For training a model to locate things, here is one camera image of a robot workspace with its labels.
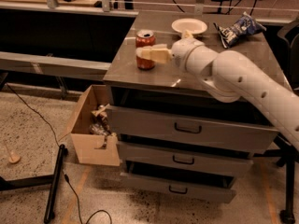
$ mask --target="can top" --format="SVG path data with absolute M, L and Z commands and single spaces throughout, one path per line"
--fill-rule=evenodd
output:
M 153 37 L 153 31 L 151 30 L 140 30 L 137 32 L 137 36 L 141 38 L 151 38 Z

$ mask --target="drawer front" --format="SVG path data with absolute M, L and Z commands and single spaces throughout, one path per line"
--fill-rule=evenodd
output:
M 144 175 L 121 173 L 121 181 L 126 187 L 157 191 L 210 202 L 229 203 L 235 196 L 235 191 L 231 189 L 170 181 Z
M 241 177 L 253 161 L 182 151 L 172 148 L 151 147 L 119 142 L 119 155 L 123 161 L 136 161 L 215 175 Z
M 263 153 L 278 134 L 274 127 L 200 119 L 110 105 L 110 129 L 206 147 Z

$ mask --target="white robotic arm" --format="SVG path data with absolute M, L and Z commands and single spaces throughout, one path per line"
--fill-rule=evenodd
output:
M 197 77 L 206 91 L 221 102 L 243 96 L 299 150 L 299 97 L 277 84 L 241 53 L 218 53 L 192 37 L 166 45 L 137 49 L 136 54 L 157 63 L 169 60 Z

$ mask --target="soda can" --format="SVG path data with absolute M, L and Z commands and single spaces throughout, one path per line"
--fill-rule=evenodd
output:
M 137 48 L 153 46 L 156 44 L 156 37 L 151 30 L 140 30 L 137 32 L 135 43 Z M 137 56 L 136 61 L 137 67 L 142 70 L 150 70 L 155 66 L 155 62 Z

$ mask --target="open cardboard box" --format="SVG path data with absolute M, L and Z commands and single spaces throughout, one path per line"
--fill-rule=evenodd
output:
M 92 111 L 99 105 L 108 104 L 106 86 L 91 85 L 79 98 L 62 135 L 70 133 L 78 161 L 84 164 L 120 166 L 117 150 L 117 137 L 108 136 L 107 145 L 103 146 L 103 135 L 90 134 L 93 123 Z

